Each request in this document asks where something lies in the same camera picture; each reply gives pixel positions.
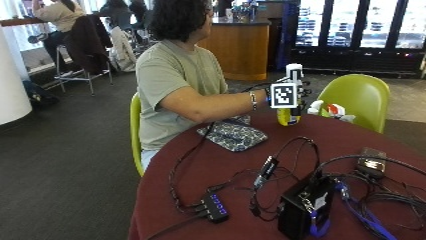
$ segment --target glass door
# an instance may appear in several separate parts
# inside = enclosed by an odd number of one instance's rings
[[[361,47],[385,48],[399,0],[372,0]]]
[[[296,46],[319,46],[324,3],[325,0],[301,1]]]
[[[328,46],[351,47],[359,5],[359,0],[335,0]]]
[[[426,1],[409,0],[397,48],[423,49],[426,36]]]

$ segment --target gray t-shirt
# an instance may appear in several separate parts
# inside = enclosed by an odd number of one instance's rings
[[[160,101],[182,87],[191,86],[204,96],[227,93],[223,70],[212,52],[196,46],[187,52],[164,40],[151,47],[136,63],[142,98],[140,140],[147,150],[159,150],[196,123],[162,108]]]

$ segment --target chair back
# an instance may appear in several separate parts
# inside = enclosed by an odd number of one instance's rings
[[[140,127],[140,113],[142,113],[142,100],[139,93],[136,92],[131,102],[131,139],[132,139],[132,152],[134,160],[139,174],[144,175],[144,168],[142,164],[142,141],[139,139],[139,127]]]
[[[319,100],[345,107],[347,115],[355,115],[355,124],[384,133],[389,86],[379,78],[349,74],[335,79],[323,90]]]

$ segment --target jeans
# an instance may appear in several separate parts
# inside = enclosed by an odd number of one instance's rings
[[[143,150],[142,164],[143,164],[144,171],[147,171],[148,165],[151,163],[151,159],[152,159],[154,156],[156,156],[159,151],[160,150]]]
[[[68,32],[55,31],[50,33],[50,37],[43,41],[44,48],[54,60],[56,67],[59,67],[60,72],[68,72],[68,67],[64,61],[64,57],[59,54],[59,60],[56,61],[56,48],[59,45],[64,44],[64,38],[68,36]]]

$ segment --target bag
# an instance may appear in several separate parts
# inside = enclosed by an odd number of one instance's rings
[[[207,138],[234,152],[242,152],[268,139],[267,134],[251,125],[251,116],[238,116],[215,122]],[[198,129],[206,135],[210,127]]]
[[[31,81],[23,81],[30,103],[34,107],[54,105],[59,102],[59,98],[38,84]]]

